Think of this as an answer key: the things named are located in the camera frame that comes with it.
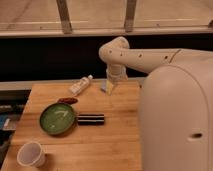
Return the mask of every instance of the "white robot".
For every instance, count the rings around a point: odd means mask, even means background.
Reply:
[[[118,37],[99,49],[111,81],[125,66],[149,73],[139,102],[144,171],[213,170],[213,52],[129,49]]]

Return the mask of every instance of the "green bowl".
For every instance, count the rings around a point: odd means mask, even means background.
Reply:
[[[58,135],[67,131],[75,120],[75,111],[69,104],[54,103],[42,112],[40,126],[47,134]]]

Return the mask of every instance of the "wooden tabletop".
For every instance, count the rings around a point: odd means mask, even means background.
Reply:
[[[105,124],[47,135],[39,126],[40,114],[59,98],[70,97],[70,85],[33,86],[1,171],[141,171],[138,82],[118,83],[111,96],[100,90],[100,82],[93,82],[72,106],[78,114],[103,113]],[[28,141],[42,144],[46,162],[40,168],[22,167],[16,161],[18,149]]]

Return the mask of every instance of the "floor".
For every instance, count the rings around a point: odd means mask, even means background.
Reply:
[[[67,0],[74,29],[122,28],[127,0]],[[0,30],[57,30],[56,1],[1,0]],[[137,0],[135,27],[208,25],[211,0]]]

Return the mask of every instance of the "white paper cup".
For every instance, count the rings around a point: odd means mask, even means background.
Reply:
[[[45,162],[45,154],[38,142],[28,142],[19,149],[17,161],[21,166],[39,167]]]

